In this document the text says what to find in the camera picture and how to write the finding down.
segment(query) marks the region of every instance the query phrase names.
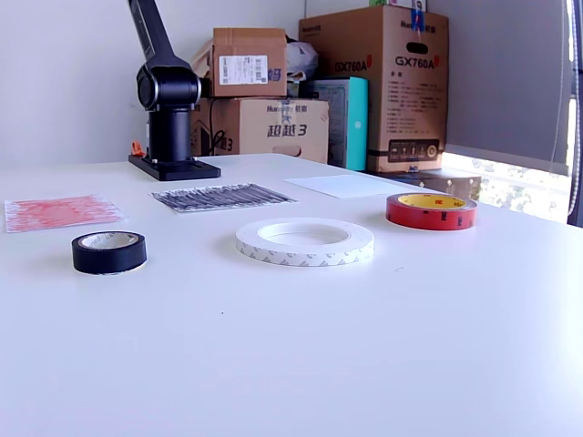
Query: red patterned paper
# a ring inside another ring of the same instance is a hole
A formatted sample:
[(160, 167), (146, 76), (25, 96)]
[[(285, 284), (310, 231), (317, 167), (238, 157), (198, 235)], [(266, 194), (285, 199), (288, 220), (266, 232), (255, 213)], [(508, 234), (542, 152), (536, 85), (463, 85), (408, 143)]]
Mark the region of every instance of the red patterned paper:
[(110, 223), (125, 218), (124, 214), (113, 203), (99, 195), (50, 200), (6, 201), (5, 214), (8, 232)]

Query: red tape roll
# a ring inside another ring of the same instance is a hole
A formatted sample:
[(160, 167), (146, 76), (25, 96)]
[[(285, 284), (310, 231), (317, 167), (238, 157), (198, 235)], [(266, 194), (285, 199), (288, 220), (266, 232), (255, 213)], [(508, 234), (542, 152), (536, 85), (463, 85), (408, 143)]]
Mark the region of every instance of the red tape roll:
[(389, 221), (408, 228), (460, 230), (476, 223), (476, 202), (446, 194), (399, 194), (389, 197), (386, 207)]

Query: barcode label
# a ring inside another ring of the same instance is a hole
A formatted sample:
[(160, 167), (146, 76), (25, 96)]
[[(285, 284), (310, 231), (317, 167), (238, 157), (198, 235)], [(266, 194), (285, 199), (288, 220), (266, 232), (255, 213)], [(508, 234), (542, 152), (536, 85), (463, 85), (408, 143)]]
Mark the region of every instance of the barcode label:
[(267, 56), (219, 56), (221, 85), (267, 85)]

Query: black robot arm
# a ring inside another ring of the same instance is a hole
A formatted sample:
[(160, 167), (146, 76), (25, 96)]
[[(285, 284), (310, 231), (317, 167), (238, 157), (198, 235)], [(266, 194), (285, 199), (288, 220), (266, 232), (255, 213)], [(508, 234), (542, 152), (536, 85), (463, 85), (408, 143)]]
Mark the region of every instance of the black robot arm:
[(128, 0), (146, 64), (138, 72), (139, 102), (148, 110), (191, 107), (200, 99), (200, 80), (172, 50), (155, 0)]
[(146, 63), (138, 71), (139, 102), (149, 113), (145, 158), (129, 161), (159, 180), (218, 178), (220, 170), (192, 158), (190, 111), (202, 86), (189, 64), (174, 55), (155, 0), (128, 0)]

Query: double-sided tape roll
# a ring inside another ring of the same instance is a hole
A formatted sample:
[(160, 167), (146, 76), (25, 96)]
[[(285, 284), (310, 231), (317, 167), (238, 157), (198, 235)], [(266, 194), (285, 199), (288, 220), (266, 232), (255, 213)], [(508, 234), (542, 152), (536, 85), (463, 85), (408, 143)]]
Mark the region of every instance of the double-sided tape roll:
[(476, 223), (477, 203), (446, 194), (399, 194), (387, 199), (386, 217), (397, 225), (426, 230), (460, 230)]
[(374, 236), (370, 230), (344, 221), (277, 218), (239, 229), (237, 250), (282, 266), (340, 266), (371, 259)]
[(132, 232), (98, 232), (71, 243), (73, 265), (83, 273), (111, 275), (146, 262), (146, 239)]

